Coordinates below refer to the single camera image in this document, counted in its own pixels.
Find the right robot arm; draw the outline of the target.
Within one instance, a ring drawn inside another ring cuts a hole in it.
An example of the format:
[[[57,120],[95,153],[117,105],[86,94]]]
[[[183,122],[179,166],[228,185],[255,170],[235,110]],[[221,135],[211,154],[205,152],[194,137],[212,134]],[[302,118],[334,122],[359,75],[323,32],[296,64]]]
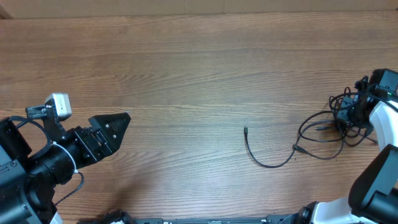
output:
[[[354,181],[349,195],[312,202],[285,223],[397,223],[397,72],[376,69],[329,99],[340,141],[353,128],[375,132],[379,154]]]

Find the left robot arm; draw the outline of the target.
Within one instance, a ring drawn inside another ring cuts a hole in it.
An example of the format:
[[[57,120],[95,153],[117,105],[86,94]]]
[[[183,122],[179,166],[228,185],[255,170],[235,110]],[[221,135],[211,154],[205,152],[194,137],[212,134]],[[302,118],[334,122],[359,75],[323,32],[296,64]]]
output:
[[[62,223],[53,202],[55,187],[81,168],[114,154],[131,117],[127,113],[97,115],[90,126],[63,129],[54,106],[26,109],[27,116],[1,120],[1,223]],[[47,138],[37,153],[22,137],[24,124],[37,125]]]

